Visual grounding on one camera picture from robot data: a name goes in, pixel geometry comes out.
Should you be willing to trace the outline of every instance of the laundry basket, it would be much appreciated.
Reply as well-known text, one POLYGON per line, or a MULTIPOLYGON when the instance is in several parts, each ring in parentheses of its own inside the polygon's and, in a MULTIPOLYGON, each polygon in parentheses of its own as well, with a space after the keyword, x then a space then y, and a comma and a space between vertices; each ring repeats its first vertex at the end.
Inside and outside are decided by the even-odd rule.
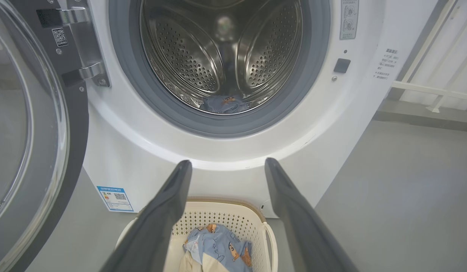
MULTIPOLYGON (((116 246, 128 232, 136 219, 123 230, 116 246)), ((250 203, 221 198, 189 198, 185 213, 171 231, 171 240, 166 255, 164 272, 178 272, 180 260, 185 254, 183 243, 192 229, 208 224, 222 224, 242 241, 252 242, 253 272, 277 272, 277 243, 272 228, 262 213, 250 203), (267 234, 270 239, 269 258, 267 234)))

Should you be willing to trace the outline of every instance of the qr code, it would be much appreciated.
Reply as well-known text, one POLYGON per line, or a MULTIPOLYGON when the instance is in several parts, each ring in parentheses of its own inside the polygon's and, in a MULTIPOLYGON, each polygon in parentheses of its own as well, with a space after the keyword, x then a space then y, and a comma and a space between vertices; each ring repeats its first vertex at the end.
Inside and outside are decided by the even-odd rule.
POLYGON ((69 45, 63 28, 53 29, 52 34, 54 34, 55 43, 57 43, 58 47, 69 45))
POLYGON ((115 193, 114 197, 119 200, 126 200, 126 196, 124 195, 124 193, 115 193))

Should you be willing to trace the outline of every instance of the front-load washer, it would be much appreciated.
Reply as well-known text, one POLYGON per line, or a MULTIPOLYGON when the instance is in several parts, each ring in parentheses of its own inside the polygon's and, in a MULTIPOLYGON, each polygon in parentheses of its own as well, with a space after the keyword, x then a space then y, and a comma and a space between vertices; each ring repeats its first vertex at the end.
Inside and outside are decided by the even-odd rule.
POLYGON ((35 257, 81 165, 109 210, 188 159, 190 196, 275 217, 273 157, 314 207, 436 2, 0 0, 0 270, 35 257))

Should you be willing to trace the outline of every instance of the metal hinge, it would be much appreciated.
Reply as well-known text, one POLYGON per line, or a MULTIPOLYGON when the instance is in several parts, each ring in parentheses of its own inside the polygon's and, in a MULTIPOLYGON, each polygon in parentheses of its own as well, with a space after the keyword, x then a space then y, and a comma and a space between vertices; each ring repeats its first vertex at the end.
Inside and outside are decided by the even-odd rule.
POLYGON ((110 87, 104 59, 97 41, 87 0, 67 0, 66 9, 37 10, 43 27, 68 25, 81 59, 82 68, 63 75, 64 83, 74 84, 78 80, 92 79, 94 84, 110 87))

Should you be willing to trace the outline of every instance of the basket handle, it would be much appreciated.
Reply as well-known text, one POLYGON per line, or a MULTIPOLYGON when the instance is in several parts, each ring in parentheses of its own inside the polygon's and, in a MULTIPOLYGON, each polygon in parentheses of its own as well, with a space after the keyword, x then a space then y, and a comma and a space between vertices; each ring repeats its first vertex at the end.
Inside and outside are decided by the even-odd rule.
POLYGON ((277 272, 279 269, 279 263, 278 263, 278 251, 277 251, 277 241, 275 240, 275 235, 273 234, 273 230, 270 227, 269 224, 266 222, 263 223, 265 226, 265 231, 268 234, 268 238, 270 239, 270 248, 272 252, 272 272, 277 272))

